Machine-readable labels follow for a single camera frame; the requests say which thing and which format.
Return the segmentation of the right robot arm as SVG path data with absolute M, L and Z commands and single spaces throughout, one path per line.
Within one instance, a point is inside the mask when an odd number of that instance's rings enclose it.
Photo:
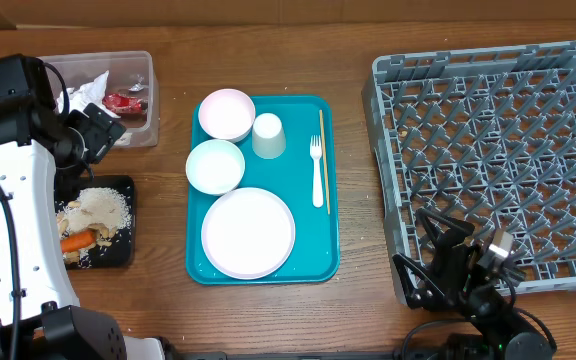
M 468 245 L 475 226 L 419 208 L 415 221 L 433 245 L 430 264 L 397 253 L 392 256 L 411 309 L 455 312 L 457 318 L 424 323 L 411 330 L 399 350 L 401 359 L 551 359 L 557 343 L 548 327 L 516 306 L 516 286 L 525 274 L 510 260 L 513 236 L 497 229 L 482 243 Z M 477 335 L 450 334 L 436 350 L 411 350 L 413 336 L 435 326 L 469 323 Z

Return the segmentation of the pink bowl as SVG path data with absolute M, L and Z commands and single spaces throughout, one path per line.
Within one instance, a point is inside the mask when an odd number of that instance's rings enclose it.
M 242 141 L 249 134 L 255 117 L 252 98 L 232 88 L 210 93 L 198 110 L 199 124 L 207 135 L 233 143 Z

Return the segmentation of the pile of peanuts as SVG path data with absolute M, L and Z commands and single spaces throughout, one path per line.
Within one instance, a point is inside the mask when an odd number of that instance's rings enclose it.
M 69 202 L 57 212 L 56 220 L 62 257 L 68 266 L 87 262 L 89 251 L 94 248 L 112 245 L 116 227 L 97 220 L 92 209 L 80 201 Z

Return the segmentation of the light green bowl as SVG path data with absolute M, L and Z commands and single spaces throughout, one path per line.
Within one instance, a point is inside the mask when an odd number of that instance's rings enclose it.
M 229 141 L 207 140 L 192 149 L 185 171 L 190 185 L 196 190 L 220 196 L 238 187 L 245 172 L 245 158 Z

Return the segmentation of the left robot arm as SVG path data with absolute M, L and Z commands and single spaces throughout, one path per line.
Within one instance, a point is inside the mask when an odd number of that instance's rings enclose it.
M 70 283 L 55 200 L 76 193 L 125 129 L 95 104 L 57 104 L 55 74 L 36 57 L 0 58 L 0 359 L 170 359 L 165 339 L 124 335 Z

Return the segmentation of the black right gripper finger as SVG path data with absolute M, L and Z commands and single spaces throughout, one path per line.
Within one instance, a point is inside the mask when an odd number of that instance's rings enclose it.
M 415 221 L 422 225 L 426 237 L 436 250 L 462 244 L 475 229 L 469 222 L 442 215 L 428 208 L 417 209 Z
M 404 254 L 392 257 L 403 300 L 411 309 L 457 310 L 460 306 L 461 256 L 436 254 L 428 267 Z

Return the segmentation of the white plastic cup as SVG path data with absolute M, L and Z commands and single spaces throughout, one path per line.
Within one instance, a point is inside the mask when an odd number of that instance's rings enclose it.
M 262 159 L 275 159 L 286 149 L 286 137 L 280 118 L 273 113 L 258 115 L 252 127 L 252 148 Z

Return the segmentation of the orange carrot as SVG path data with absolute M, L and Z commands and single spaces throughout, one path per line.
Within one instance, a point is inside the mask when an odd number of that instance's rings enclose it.
M 97 234 L 94 230 L 85 230 L 69 235 L 61 241 L 63 253 L 75 252 L 96 243 Z

